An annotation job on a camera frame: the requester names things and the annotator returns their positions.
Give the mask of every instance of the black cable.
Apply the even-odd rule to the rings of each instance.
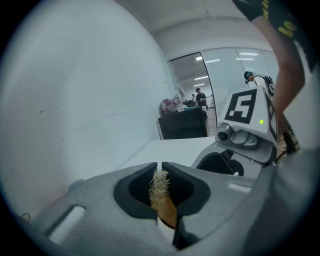
[[[285,131],[283,133],[283,140],[286,144],[286,153],[287,154],[292,154],[292,153],[297,152],[295,144],[294,144],[290,134],[287,131]]]
[[[24,215],[28,215],[29,216],[28,223],[30,223],[30,214],[26,212],[26,213],[21,215],[21,218],[23,218]]]
[[[283,155],[286,154],[286,153],[287,153],[287,150],[281,151],[281,154],[275,159],[275,163],[277,163],[278,160],[279,160],[281,157],[283,157]]]

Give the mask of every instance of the white wall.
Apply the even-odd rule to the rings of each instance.
[[[0,177],[16,213],[34,217],[73,181],[115,171],[159,138],[169,93],[158,51],[111,0],[38,6],[0,75]]]
[[[175,77],[173,77],[172,75],[172,65],[170,62],[167,62],[165,54],[160,49],[159,45],[156,44],[156,46],[163,68],[163,82],[165,84],[164,88],[167,89],[166,94],[168,95],[168,97],[173,98],[175,96],[175,91],[178,90],[178,86],[176,85]]]
[[[202,50],[246,47],[271,51],[263,35],[249,21],[216,19],[187,22],[155,35],[168,60]]]

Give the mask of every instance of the black t-shirt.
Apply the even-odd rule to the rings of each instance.
[[[232,0],[236,7],[251,22],[258,16],[264,16],[282,35],[296,41],[302,47],[309,69],[312,71],[317,56],[307,40],[302,27],[288,9],[278,0]]]
[[[206,106],[206,101],[199,101],[200,99],[204,99],[206,95],[204,93],[197,94],[195,97],[196,102],[198,102],[199,106]]]

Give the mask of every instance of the desk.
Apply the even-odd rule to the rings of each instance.
[[[207,107],[206,106],[202,106],[202,111],[204,111],[207,114]]]
[[[215,142],[215,137],[152,140],[122,168],[145,163],[174,162],[191,167],[198,155]]]
[[[188,107],[184,111],[158,118],[165,140],[207,137],[206,122],[201,107]]]

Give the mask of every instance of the white table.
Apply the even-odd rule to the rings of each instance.
[[[198,155],[215,142],[215,137],[152,140],[122,168],[157,162],[174,162],[191,167]]]

